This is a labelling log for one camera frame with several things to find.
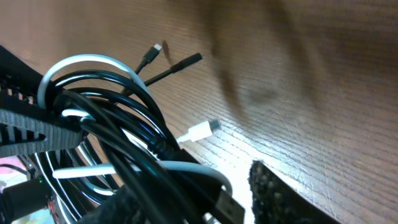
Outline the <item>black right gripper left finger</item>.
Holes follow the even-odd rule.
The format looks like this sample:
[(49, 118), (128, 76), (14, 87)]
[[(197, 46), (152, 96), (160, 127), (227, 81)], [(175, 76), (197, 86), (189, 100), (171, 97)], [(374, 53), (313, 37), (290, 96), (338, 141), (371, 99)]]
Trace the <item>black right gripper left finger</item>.
[(99, 207), (83, 216), (78, 224), (135, 224), (155, 223), (153, 213), (147, 213), (140, 201), (125, 186)]

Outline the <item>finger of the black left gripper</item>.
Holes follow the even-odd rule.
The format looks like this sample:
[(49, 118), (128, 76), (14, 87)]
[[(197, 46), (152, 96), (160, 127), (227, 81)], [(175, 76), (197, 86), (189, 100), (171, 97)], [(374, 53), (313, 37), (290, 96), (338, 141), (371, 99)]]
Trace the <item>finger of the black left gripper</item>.
[(85, 134), (51, 107), (39, 107), (42, 75), (1, 47), (1, 157), (77, 147)]

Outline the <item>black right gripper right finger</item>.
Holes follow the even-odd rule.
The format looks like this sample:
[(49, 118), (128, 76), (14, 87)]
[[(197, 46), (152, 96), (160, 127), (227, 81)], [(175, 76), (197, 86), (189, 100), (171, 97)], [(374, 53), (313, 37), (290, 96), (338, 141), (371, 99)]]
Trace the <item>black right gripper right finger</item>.
[(337, 221), (306, 201), (267, 168), (254, 161), (249, 171), (256, 224), (332, 224)]

